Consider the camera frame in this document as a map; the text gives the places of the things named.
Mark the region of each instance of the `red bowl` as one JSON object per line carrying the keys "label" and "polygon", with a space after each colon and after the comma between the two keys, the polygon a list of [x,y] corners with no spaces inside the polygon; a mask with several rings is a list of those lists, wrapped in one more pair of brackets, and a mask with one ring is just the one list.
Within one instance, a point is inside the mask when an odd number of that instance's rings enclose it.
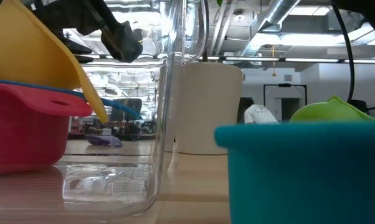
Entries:
{"label": "red bowl", "polygon": [[91,113],[76,96],[0,84],[0,174],[56,163],[65,151],[69,117]]}

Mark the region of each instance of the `teal plastic container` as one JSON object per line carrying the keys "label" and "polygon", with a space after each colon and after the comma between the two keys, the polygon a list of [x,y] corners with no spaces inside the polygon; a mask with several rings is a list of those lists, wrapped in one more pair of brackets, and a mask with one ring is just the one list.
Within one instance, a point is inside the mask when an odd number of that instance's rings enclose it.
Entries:
{"label": "teal plastic container", "polygon": [[375,224],[375,122],[226,126],[232,224]]}

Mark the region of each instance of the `yellow plastic scoop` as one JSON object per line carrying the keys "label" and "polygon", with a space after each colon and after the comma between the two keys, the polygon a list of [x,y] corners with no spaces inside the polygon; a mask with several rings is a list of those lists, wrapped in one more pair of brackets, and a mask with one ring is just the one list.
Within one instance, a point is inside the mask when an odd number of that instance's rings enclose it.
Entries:
{"label": "yellow plastic scoop", "polygon": [[46,85],[83,94],[102,122],[108,116],[77,59],[19,0],[0,5],[0,80]]}

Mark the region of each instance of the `white object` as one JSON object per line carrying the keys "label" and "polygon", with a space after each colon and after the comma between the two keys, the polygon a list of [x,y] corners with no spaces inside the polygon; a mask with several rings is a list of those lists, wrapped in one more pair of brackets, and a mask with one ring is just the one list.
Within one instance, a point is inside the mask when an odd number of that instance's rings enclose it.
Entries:
{"label": "white object", "polygon": [[226,154],[217,147],[217,127],[235,124],[243,73],[222,63],[191,63],[184,67],[178,103],[176,150],[186,154]]}
{"label": "white object", "polygon": [[102,135],[112,135],[112,130],[110,128],[103,128]]}
{"label": "white object", "polygon": [[277,123],[278,121],[265,106],[251,105],[244,111],[244,123],[267,124]]}

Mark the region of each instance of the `white wall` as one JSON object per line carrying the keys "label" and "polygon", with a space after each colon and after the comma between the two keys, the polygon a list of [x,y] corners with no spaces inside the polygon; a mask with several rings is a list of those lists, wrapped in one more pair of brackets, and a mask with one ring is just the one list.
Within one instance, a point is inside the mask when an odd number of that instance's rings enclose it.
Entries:
{"label": "white wall", "polygon": [[[243,68],[245,74],[245,81],[243,82],[242,97],[253,98],[255,104],[263,105],[263,85],[264,84],[279,84],[291,83],[301,84],[300,73],[295,72],[294,68],[276,68],[276,77],[273,77],[273,69],[262,70],[261,68]],[[293,75],[292,82],[285,82],[285,75]],[[266,87],[266,106],[273,113],[276,119],[282,119],[282,104],[281,98],[302,98],[303,88],[280,88],[278,86]]]}
{"label": "white wall", "polygon": [[276,77],[272,76],[273,69],[262,70],[261,68],[243,68],[245,80],[243,81],[242,97],[251,97],[255,103],[263,104],[263,84],[286,83],[284,75],[293,75],[291,84],[300,84],[300,73],[294,68],[276,68]]}
{"label": "white wall", "polygon": [[[309,103],[326,101],[333,95],[346,100],[349,81],[349,65],[345,64],[316,64],[301,72],[301,82],[308,85]],[[355,65],[353,99],[375,106],[375,65]],[[375,111],[369,113],[375,117]]]}

